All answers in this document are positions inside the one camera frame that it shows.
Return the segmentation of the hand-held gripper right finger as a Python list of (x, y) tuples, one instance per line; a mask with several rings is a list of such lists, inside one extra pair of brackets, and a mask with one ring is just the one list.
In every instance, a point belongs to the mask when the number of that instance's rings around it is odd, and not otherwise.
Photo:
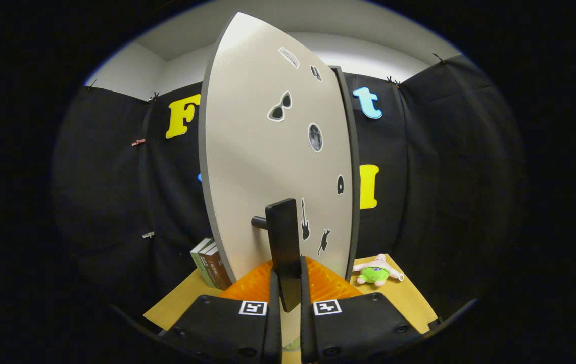
[(379, 363), (421, 341), (438, 316), (409, 281), (348, 283), (301, 258), (302, 363)]

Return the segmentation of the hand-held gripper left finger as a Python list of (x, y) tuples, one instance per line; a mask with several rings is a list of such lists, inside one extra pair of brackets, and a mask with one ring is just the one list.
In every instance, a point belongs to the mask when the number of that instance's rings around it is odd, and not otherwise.
[(198, 296), (161, 339), (198, 363), (281, 363), (281, 309), (267, 261), (223, 296)]

